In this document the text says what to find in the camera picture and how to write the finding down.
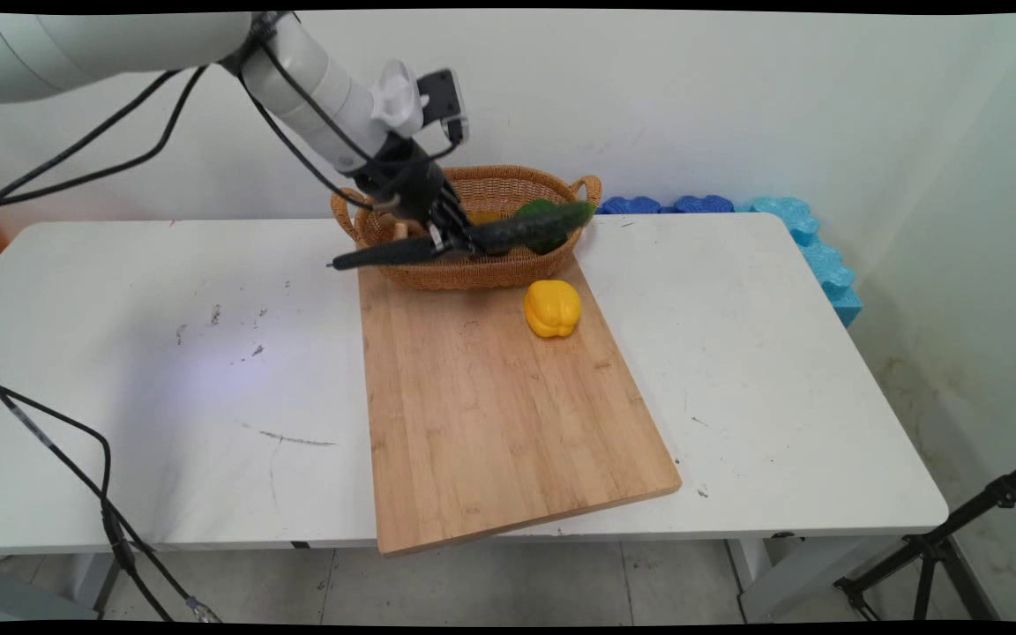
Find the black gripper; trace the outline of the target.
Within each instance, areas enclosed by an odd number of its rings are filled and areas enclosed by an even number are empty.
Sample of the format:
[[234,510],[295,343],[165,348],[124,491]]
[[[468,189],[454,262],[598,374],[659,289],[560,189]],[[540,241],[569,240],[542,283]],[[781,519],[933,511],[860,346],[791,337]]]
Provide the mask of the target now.
[[473,223],[455,189],[412,139],[387,134],[378,153],[356,169],[352,180],[392,216],[426,226],[434,244],[434,260],[455,252],[483,256],[484,249],[469,236]]

